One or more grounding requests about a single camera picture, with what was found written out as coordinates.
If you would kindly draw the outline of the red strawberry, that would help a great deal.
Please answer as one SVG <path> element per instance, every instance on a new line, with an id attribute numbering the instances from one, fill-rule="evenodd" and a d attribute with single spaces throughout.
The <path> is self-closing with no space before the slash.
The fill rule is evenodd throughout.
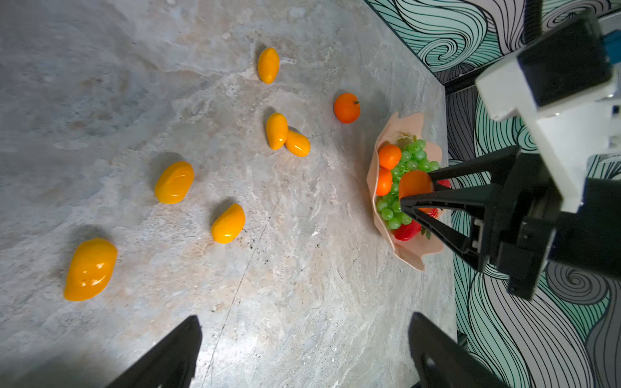
<path id="1" fill-rule="evenodd" d="M 437 184 L 447 188 L 447 189 L 451 189 L 451 181 L 449 181 L 449 179 L 441 179 L 437 182 Z"/>
<path id="2" fill-rule="evenodd" d="M 396 240 L 407 242 L 420 234 L 421 230 L 421 224 L 411 221 L 407 225 L 402 224 L 399 229 L 393 231 L 393 235 Z"/>

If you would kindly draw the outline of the green grape bunch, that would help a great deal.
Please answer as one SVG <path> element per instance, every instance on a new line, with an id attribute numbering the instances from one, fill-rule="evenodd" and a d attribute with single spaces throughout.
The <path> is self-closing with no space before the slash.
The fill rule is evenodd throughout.
<path id="1" fill-rule="evenodd" d="M 378 151 L 378 180 L 375 207 L 386 228 L 397 239 L 428 231 L 402 210 L 401 198 L 423 189 L 422 176 L 436 171 L 440 163 L 430 157 L 427 142 L 419 137 L 401 137 Z"/>

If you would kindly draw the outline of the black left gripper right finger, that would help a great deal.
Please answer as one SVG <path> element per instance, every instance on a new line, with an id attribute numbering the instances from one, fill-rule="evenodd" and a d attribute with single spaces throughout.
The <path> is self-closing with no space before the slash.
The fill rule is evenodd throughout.
<path id="1" fill-rule="evenodd" d="M 409 325 L 409 348 L 419 376 L 415 387 L 506 386 L 419 312 Z"/>

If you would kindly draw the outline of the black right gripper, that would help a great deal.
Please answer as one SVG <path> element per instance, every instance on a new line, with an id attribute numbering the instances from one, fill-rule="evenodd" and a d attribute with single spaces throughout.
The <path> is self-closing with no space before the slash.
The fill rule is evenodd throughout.
<path id="1" fill-rule="evenodd" d="M 437 182 L 489 174 L 487 184 L 447 189 Z M 488 265 L 508 278 L 508 294 L 530 301 L 548 261 L 563 198 L 538 154 L 521 154 L 517 146 L 494 151 L 429 173 L 434 192 L 401 200 L 404 213 L 430 231 L 472 269 Z M 465 235 L 423 208 L 484 211 L 472 218 Z"/>

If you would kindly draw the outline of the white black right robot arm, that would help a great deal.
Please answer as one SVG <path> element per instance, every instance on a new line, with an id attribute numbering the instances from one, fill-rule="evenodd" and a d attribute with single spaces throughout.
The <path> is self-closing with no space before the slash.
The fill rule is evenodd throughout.
<path id="1" fill-rule="evenodd" d="M 471 268 L 509 278 L 509 294 L 530 300 L 548 261 L 620 277 L 620 182 L 585 180 L 575 213 L 538 154 L 504 148 L 399 183 L 401 210 Z"/>

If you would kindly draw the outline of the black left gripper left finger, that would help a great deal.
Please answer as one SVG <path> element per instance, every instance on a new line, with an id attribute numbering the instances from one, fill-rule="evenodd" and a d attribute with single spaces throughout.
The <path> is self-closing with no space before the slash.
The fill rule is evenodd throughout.
<path id="1" fill-rule="evenodd" d="M 191 315 L 108 387 L 189 387 L 201 345 L 200 322 Z"/>

